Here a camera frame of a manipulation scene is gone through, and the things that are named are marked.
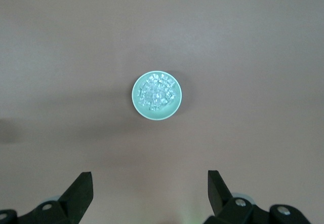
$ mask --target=bowl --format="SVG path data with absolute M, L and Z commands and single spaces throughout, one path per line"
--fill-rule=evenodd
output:
M 163 108 L 155 111 L 150 110 L 150 106 L 148 105 L 141 105 L 140 96 L 137 95 L 141 85 L 144 82 L 146 82 L 146 80 L 153 74 L 157 74 L 159 77 L 162 74 L 164 74 L 168 76 L 168 78 L 171 78 L 175 82 L 172 89 L 174 90 L 174 92 L 176 92 L 176 96 L 172 103 L 165 105 Z M 140 115 L 151 120 L 164 120 L 171 117 L 173 114 L 175 114 L 175 112 L 180 107 L 181 100 L 182 100 L 182 92 L 178 81 L 171 74 L 164 71 L 150 71 L 143 74 L 140 78 L 137 79 L 132 90 L 132 101 L 135 109 L 138 111 Z

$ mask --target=pile of ice cubes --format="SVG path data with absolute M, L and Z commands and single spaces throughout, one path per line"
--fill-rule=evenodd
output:
M 153 73 L 140 85 L 137 91 L 139 104 L 147 106 L 151 111 L 157 111 L 170 105 L 177 93 L 174 91 L 175 81 L 166 74 L 160 76 Z

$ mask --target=gray tabletop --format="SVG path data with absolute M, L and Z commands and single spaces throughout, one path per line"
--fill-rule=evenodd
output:
M 81 223 L 202 223 L 207 171 L 323 223 L 324 0 L 0 0 L 0 209 L 92 171 Z M 181 84 L 159 122 L 131 101 Z

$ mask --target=silver bolt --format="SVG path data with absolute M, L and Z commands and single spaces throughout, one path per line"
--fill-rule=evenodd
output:
M 52 204 L 46 204 L 42 207 L 42 210 L 48 210 L 52 208 Z
M 242 206 L 242 207 L 244 207 L 244 206 L 247 205 L 247 204 L 245 203 L 245 201 L 242 200 L 242 199 L 237 199 L 237 200 L 235 200 L 235 203 L 236 203 L 238 206 Z
M 0 220 L 6 219 L 7 216 L 8 216 L 7 213 L 0 214 Z
M 283 215 L 290 215 L 290 211 L 284 206 L 279 206 L 277 210 Z

